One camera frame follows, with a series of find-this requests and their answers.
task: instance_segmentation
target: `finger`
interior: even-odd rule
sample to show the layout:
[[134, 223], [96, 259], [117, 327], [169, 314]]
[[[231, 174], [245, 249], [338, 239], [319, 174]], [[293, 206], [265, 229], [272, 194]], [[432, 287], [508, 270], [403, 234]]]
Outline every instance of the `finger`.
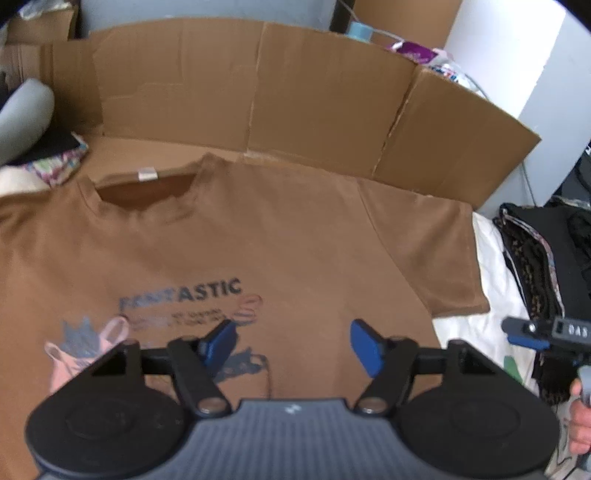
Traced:
[[569, 438], [578, 443], [591, 445], [591, 429], [576, 423], [569, 425]]
[[570, 385], [570, 394], [578, 397], [583, 389], [583, 384], [578, 378]]
[[587, 408], [580, 400], [570, 406], [570, 420], [584, 427], [591, 427], [591, 408]]
[[589, 445], [571, 440], [569, 443], [569, 450], [573, 455], [584, 455], [589, 451]]

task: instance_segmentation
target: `t-shirt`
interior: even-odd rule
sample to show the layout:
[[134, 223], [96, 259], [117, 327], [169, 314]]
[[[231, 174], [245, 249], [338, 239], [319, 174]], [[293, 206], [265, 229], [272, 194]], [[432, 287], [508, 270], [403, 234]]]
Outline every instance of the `t-shirt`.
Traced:
[[369, 382], [353, 319], [437, 346], [433, 316], [488, 308], [466, 204], [211, 155], [137, 180], [0, 200], [0, 475], [34, 477], [27, 415], [125, 338], [161, 347], [230, 318], [216, 382], [234, 405], [352, 401]]

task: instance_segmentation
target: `gray gripper base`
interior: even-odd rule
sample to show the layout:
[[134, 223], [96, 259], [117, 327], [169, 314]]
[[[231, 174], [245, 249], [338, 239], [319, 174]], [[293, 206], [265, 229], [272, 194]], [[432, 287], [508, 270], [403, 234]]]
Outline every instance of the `gray gripper base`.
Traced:
[[[54, 480], [43, 475], [43, 480]], [[519, 480], [543, 480], [532, 473]], [[174, 457], [137, 480], [458, 480], [411, 453], [383, 419], [342, 400], [243, 401], [203, 420]]]

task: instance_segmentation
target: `purple package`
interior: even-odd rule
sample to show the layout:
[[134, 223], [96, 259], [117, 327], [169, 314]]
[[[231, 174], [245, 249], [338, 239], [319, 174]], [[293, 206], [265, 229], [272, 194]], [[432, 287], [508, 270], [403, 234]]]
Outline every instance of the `purple package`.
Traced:
[[400, 53], [400, 55], [403, 55], [408, 59], [411, 59], [412, 61], [415, 61], [419, 65], [425, 65], [437, 57], [437, 53], [435, 53], [433, 50], [411, 41], [405, 41], [402, 42], [402, 44], [396, 44], [392, 46], [392, 50]]

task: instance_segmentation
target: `screw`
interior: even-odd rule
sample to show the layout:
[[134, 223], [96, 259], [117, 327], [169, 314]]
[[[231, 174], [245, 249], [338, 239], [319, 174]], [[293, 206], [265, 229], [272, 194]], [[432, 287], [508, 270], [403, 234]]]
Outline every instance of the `screw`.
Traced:
[[358, 407], [367, 415], [380, 415], [388, 409], [388, 404], [383, 398], [367, 397], [360, 400]]
[[227, 407], [228, 402], [219, 397], [204, 398], [197, 404], [199, 411], [205, 415], [218, 415], [226, 411]]

